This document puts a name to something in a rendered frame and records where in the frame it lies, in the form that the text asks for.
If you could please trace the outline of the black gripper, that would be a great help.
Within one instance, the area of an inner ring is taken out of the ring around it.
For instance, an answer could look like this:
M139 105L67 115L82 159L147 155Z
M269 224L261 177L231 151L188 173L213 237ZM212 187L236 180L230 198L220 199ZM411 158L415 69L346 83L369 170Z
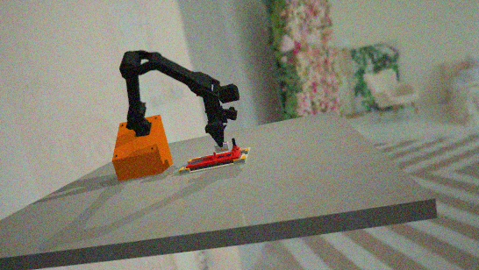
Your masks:
M220 110L220 107L220 104L211 107L205 107L205 113L208 117L208 124L205 126L204 129L206 133L210 133L210 135L217 142L219 147L223 147L224 129L227 126L227 124L223 125L223 123L228 123L228 121L227 118L219 120L218 111Z

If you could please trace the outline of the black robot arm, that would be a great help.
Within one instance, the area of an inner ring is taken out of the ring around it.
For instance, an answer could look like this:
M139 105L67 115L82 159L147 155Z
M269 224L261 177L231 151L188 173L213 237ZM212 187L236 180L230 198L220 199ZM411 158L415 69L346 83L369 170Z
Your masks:
M149 62L141 64L141 60L149 60ZM136 137L149 135L151 130L151 122L144 118L146 106L140 100L139 90L139 75L151 70L158 70L186 84L193 93L204 99L204 107L218 105L220 104L219 100L221 103L229 103L240 99L238 87L233 83L220 87L220 81L202 72L190 71L160 53L149 53L143 50L126 52L119 71L126 80L129 100L126 128L134 130ZM213 91L211 90L212 84ZM223 118L236 120L237 112L234 107L223 109L221 106L218 118L219 120L223 120Z

